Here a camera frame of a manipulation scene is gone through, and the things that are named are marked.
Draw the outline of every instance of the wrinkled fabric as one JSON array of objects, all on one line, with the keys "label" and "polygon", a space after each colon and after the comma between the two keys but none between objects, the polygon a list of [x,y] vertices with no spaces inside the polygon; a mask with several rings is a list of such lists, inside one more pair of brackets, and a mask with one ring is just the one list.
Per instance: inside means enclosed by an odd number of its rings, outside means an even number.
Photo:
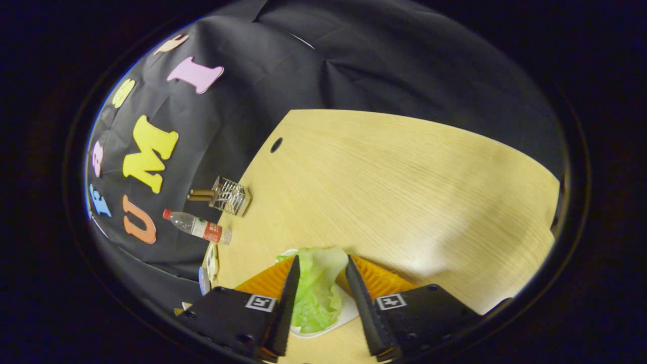
[{"label": "wrinkled fabric", "polygon": [[[159,281],[142,295],[166,310],[179,302],[174,284],[197,292],[197,271],[208,242],[162,219],[165,208],[216,222],[207,203],[187,202],[191,188],[211,188],[218,175],[234,181],[291,109],[352,109],[432,120],[507,144],[560,176],[564,161],[556,116],[510,59],[452,20],[396,0],[240,1],[168,34],[189,34],[182,45],[151,49],[124,75],[136,84],[123,106],[108,95],[89,146],[104,146],[102,175],[88,161],[87,183],[112,212],[96,215],[106,232],[97,242],[125,276],[154,269]],[[224,74],[197,95],[187,82],[166,80],[174,67],[222,66]],[[179,139],[159,194],[124,177],[127,154],[138,153],[133,127],[141,115]],[[153,218],[154,244],[124,230],[122,196]],[[131,216],[135,225],[143,224]]]}]

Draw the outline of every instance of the wooden table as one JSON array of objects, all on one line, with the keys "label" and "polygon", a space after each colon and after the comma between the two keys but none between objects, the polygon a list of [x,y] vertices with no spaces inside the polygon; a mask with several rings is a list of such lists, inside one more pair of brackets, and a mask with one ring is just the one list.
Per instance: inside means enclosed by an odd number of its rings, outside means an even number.
[{"label": "wooden table", "polygon": [[[272,153],[275,141],[280,147]],[[492,139],[394,115],[293,110],[240,180],[253,200],[223,214],[213,285],[235,287],[295,247],[340,246],[478,313],[519,292],[550,250],[559,182]],[[359,318],[289,337],[280,363],[375,363]]]}]

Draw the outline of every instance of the red bottle label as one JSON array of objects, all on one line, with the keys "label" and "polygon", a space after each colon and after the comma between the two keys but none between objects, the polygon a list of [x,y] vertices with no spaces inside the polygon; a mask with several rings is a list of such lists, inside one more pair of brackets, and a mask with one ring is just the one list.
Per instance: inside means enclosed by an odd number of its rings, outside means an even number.
[{"label": "red bottle label", "polygon": [[195,218],[193,230],[191,231],[192,235],[199,236],[202,239],[211,240],[216,243],[220,241],[222,233],[222,227],[200,218]]},{"label": "red bottle label", "polygon": [[212,242],[219,242],[220,236],[223,234],[223,228],[212,223],[208,222],[206,224],[206,229],[204,230],[203,238],[211,240]]}]

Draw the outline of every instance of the water bottle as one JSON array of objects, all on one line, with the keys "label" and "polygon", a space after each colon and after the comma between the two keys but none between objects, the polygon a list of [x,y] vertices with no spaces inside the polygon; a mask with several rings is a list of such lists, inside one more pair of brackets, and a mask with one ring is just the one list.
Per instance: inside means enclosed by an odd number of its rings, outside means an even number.
[{"label": "water bottle", "polygon": [[229,245],[229,241],[232,239],[232,231],[230,229],[223,229],[218,224],[197,218],[186,212],[164,209],[162,217],[169,220],[176,228],[185,233],[198,236],[205,240]]}]

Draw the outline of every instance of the green lettuce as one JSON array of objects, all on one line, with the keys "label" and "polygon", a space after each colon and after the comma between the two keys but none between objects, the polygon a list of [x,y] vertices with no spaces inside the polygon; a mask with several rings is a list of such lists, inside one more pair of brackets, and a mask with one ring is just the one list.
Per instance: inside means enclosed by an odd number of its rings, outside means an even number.
[{"label": "green lettuce", "polygon": [[[325,330],[337,321],[342,310],[342,298],[334,281],[346,267],[348,257],[339,247],[301,248],[299,256],[301,275],[296,289],[292,326],[301,327],[302,334]],[[291,255],[280,255],[281,262]]]}]

